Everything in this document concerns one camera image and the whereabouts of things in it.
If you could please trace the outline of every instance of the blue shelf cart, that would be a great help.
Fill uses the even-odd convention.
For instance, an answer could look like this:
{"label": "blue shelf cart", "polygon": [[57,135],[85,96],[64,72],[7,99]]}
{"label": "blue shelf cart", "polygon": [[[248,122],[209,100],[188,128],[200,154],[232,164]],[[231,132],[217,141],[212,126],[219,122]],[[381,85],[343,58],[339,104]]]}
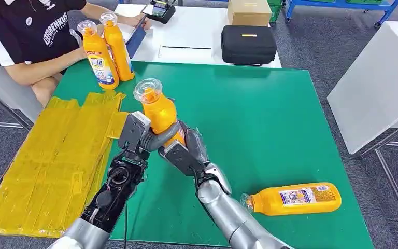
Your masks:
{"label": "blue shelf cart", "polygon": [[287,0],[289,2],[288,11],[286,12],[286,21],[290,22],[292,19],[292,12],[294,11],[295,6],[304,5],[304,6],[318,6],[318,7],[333,7],[333,8],[345,8],[345,9],[364,9],[364,13],[369,10],[381,10],[384,11],[385,14],[382,18],[375,23],[375,27],[378,28],[385,22],[388,17],[393,13],[393,10],[398,5],[398,0],[394,0],[393,4],[388,4],[386,1],[383,1],[382,4],[350,4],[346,2],[346,0],[335,0],[333,3],[326,2],[317,2],[311,0]]}

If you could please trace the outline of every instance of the cardboard box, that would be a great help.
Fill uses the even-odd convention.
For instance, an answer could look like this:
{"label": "cardboard box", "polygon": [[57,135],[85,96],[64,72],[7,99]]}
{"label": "cardboard box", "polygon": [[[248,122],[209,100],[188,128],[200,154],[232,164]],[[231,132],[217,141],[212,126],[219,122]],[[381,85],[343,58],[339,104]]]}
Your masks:
{"label": "cardboard box", "polygon": [[228,3],[231,25],[268,26],[270,18],[267,0],[230,0]]}

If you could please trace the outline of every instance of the gray carpet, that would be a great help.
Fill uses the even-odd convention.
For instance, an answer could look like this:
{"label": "gray carpet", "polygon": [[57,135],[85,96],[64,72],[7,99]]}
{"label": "gray carpet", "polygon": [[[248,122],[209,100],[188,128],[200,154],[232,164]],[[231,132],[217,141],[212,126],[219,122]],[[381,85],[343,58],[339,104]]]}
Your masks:
{"label": "gray carpet", "polygon": [[[225,2],[196,0],[185,0],[184,5],[227,6]],[[378,11],[363,14],[360,10],[296,7],[292,22],[286,23],[281,13],[277,23],[272,25],[272,30],[277,40],[282,66],[310,71],[375,248],[398,248],[398,203],[384,172],[375,155],[369,155],[365,159],[348,155],[326,101],[327,95],[342,74],[375,34],[373,24],[381,15]],[[81,18],[82,16],[75,13],[70,15],[71,27],[75,27]],[[0,128],[0,174],[11,161],[25,135],[22,130]],[[398,148],[387,147],[382,152],[398,181]],[[52,241],[44,238],[0,236],[0,248],[45,248]],[[106,248],[122,248],[122,242],[109,241]],[[128,248],[198,247],[130,242]]]}

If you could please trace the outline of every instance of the green crate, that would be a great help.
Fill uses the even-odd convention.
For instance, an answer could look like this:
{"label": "green crate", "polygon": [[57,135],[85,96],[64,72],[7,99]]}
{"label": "green crate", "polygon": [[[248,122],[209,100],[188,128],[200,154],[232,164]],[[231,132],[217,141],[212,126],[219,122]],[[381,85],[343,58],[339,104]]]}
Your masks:
{"label": "green crate", "polygon": [[269,22],[277,21],[277,17],[280,14],[281,10],[281,4],[280,5],[269,4],[269,8],[271,8],[271,18],[269,19]]}
{"label": "green crate", "polygon": [[347,0],[350,4],[381,4],[382,0]]}
{"label": "green crate", "polygon": [[267,0],[269,5],[281,5],[283,0]]}

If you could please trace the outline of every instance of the card payment terminal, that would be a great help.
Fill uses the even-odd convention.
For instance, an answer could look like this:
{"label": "card payment terminal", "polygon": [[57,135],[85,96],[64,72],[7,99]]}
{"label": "card payment terminal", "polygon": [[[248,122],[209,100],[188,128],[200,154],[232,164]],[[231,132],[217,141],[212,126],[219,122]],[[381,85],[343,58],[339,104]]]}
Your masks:
{"label": "card payment terminal", "polygon": [[173,5],[174,2],[175,0],[171,3],[152,0],[141,12],[147,14],[149,19],[166,24],[176,11]]}

